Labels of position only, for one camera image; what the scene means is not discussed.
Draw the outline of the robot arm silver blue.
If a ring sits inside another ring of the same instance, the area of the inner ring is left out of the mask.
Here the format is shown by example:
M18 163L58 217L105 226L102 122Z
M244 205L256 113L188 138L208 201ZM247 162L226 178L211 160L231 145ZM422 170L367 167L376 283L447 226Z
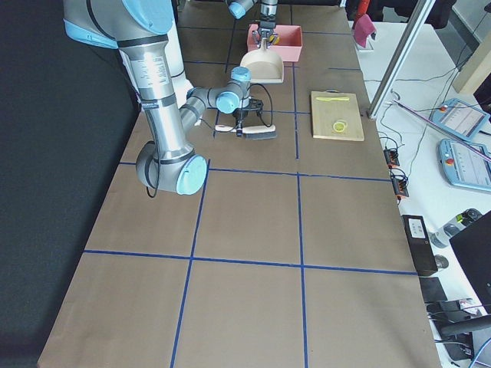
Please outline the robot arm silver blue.
M153 137L137 157L139 180L155 191L198 192L205 182L207 162L195 153L186 133L208 108L230 113L237 120L250 111L261 111L262 102L249 93L249 69L234 67L224 87L190 89L180 106L165 52L174 23L169 1L65 1L63 6L70 38L117 49L128 59L127 72Z
M259 19L255 22L257 29L252 34L253 38L258 46L263 43L268 48L277 39L278 35L275 33L276 28L276 15L278 2L274 0L232 0L226 1L230 14L235 19L243 18L246 13L252 9L256 4L260 6Z

